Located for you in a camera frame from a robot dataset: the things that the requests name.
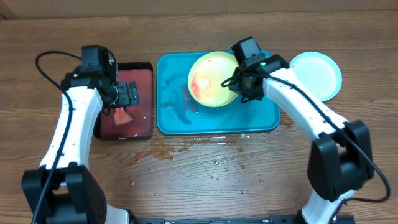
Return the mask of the light blue plate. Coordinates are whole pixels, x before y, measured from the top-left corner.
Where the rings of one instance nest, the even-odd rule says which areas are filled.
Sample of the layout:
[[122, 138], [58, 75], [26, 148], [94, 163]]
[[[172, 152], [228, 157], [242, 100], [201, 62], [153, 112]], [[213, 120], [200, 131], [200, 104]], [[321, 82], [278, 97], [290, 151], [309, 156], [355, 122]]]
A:
[[301, 83], [320, 101], [334, 98], [342, 86], [342, 73], [336, 62], [320, 52], [304, 52], [294, 57], [290, 68]]

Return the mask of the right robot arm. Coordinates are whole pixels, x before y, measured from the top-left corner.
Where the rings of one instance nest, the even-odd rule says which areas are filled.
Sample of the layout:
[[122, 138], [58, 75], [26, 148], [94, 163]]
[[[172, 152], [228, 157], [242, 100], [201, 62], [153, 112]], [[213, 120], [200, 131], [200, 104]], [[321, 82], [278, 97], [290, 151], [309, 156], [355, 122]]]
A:
[[296, 217], [270, 217], [269, 223], [354, 223], [337, 215], [374, 175], [368, 127], [350, 123], [318, 100], [280, 55], [267, 56], [253, 37], [232, 46], [238, 62], [223, 87], [242, 96], [242, 103], [263, 97], [277, 103], [310, 142], [307, 176], [313, 188]]

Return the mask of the green scrubbing sponge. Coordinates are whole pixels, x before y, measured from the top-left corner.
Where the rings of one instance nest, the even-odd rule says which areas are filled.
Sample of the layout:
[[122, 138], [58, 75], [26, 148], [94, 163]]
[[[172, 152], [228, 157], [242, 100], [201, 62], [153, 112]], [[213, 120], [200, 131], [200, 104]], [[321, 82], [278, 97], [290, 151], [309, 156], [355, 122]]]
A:
[[133, 120], [126, 108], [116, 108], [114, 112], [114, 123], [116, 126], [128, 124]]

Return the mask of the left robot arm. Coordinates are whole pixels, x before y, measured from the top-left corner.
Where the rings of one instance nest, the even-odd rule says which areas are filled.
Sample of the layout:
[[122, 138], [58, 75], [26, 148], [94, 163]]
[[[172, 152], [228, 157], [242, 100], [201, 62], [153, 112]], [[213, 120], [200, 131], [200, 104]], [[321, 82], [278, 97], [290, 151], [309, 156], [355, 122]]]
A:
[[39, 168], [27, 170], [22, 189], [32, 223], [136, 223], [129, 209], [115, 208], [89, 171], [90, 147], [100, 114], [139, 104], [134, 82], [117, 82], [118, 64], [100, 45], [81, 49], [81, 65], [55, 86], [62, 109]]

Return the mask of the yellow-green plate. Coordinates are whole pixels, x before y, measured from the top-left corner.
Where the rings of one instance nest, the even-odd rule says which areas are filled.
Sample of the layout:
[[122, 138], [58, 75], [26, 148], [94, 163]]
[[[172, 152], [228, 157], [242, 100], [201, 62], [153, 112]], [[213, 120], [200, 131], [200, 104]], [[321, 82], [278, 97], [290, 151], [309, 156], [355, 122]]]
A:
[[210, 52], [201, 56], [188, 74], [188, 90], [193, 99], [207, 107], [229, 104], [238, 96], [221, 84], [231, 78], [238, 63], [229, 52]]

